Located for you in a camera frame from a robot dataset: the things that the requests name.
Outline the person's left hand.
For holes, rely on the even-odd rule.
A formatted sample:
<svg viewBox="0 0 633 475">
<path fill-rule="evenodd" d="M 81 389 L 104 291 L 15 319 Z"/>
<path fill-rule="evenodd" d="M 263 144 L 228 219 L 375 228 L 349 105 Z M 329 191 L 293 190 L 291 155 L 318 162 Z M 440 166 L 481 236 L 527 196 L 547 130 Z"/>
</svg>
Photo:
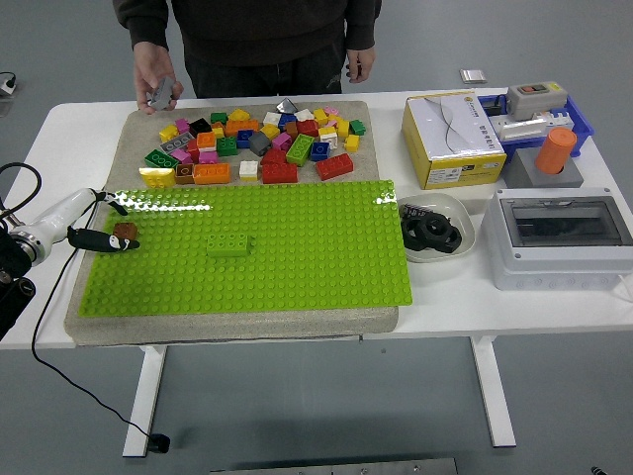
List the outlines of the person's left hand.
<svg viewBox="0 0 633 475">
<path fill-rule="evenodd" d="M 348 81 L 351 84 L 367 81 L 377 57 L 375 48 L 348 49 L 346 56 L 346 76 Z"/>
</svg>

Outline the person's right hand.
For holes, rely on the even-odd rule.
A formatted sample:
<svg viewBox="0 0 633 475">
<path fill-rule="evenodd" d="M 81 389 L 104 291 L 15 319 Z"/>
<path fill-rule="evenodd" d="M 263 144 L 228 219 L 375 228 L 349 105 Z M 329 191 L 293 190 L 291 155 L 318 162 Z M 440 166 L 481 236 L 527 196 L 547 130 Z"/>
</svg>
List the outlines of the person's right hand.
<svg viewBox="0 0 633 475">
<path fill-rule="evenodd" d="M 169 51 L 165 47 L 153 43 L 139 42 L 133 46 L 133 54 L 137 108 L 148 115 L 154 114 L 156 110 L 148 105 L 147 97 L 158 87 L 162 78 L 170 77 L 174 84 L 172 85 L 171 100 L 166 109 L 173 110 L 184 88 L 181 82 L 176 79 Z"/>
</svg>

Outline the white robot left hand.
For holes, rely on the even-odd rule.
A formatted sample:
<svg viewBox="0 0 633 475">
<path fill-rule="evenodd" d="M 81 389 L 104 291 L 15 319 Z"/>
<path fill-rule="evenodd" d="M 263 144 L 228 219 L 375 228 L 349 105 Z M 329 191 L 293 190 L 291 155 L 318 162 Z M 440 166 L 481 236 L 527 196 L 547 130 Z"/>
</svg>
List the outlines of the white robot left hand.
<svg viewBox="0 0 633 475">
<path fill-rule="evenodd" d="M 112 206 L 120 215 L 128 214 L 113 193 L 83 188 L 48 208 L 30 225 L 14 228 L 10 236 L 27 254 L 32 265 L 38 265 L 46 260 L 52 245 L 65 238 L 73 247 L 98 252 L 119 252 L 139 248 L 139 242 L 135 239 L 88 229 L 76 230 L 72 227 L 99 202 Z"/>
</svg>

